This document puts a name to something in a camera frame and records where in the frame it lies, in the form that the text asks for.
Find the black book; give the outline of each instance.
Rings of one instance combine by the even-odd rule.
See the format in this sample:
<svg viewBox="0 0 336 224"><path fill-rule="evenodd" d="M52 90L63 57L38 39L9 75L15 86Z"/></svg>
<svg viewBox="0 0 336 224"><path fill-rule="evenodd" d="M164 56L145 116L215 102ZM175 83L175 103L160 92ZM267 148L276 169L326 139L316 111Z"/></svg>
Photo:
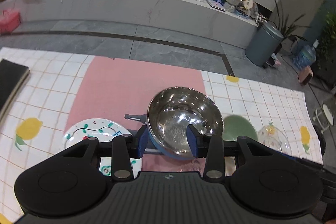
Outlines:
<svg viewBox="0 0 336 224"><path fill-rule="evenodd" d="M30 70L28 67L8 60L0 62L0 123L19 88L24 84Z"/></svg>

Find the painted ceramic plate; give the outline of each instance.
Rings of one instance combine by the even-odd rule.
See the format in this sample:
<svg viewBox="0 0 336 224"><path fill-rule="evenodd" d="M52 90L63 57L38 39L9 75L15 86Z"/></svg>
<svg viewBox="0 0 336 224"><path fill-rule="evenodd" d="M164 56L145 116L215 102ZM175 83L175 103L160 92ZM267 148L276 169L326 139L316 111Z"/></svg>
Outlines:
<svg viewBox="0 0 336 224"><path fill-rule="evenodd" d="M114 137L130 134L130 132L121 125L106 119L87 119L76 123L63 136L64 149L88 138L96 137L99 142L110 142ZM137 177L141 170L141 159L130 159L133 167L134 177ZM104 175L111 175L111 158L101 158L99 170Z"/></svg>

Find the pink box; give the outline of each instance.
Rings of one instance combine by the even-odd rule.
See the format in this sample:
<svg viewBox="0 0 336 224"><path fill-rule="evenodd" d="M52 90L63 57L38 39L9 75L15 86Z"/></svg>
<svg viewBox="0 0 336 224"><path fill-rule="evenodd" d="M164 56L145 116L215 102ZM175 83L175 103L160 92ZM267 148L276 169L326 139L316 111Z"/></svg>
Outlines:
<svg viewBox="0 0 336 224"><path fill-rule="evenodd" d="M4 10L0 15L0 33L10 33L20 25L18 10Z"/></svg>

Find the metal bowl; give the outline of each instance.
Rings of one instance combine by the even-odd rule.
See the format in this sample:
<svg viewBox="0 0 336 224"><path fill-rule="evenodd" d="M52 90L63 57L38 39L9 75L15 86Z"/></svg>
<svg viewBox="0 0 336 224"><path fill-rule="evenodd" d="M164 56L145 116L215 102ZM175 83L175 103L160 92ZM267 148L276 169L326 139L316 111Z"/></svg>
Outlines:
<svg viewBox="0 0 336 224"><path fill-rule="evenodd" d="M193 158L186 138L189 124L200 134L221 136L223 133L220 111L206 95L196 90L170 87L156 94L150 102L147 126L154 144L164 154L181 159Z"/></svg>

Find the trash can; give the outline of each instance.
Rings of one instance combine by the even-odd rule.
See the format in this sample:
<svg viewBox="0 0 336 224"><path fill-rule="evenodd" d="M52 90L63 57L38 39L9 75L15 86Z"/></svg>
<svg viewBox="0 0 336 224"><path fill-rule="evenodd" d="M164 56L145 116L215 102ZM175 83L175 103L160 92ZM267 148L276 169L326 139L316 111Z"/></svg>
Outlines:
<svg viewBox="0 0 336 224"><path fill-rule="evenodd" d="M264 23L247 46L245 55L253 64L262 67L283 38L279 30Z"/></svg>

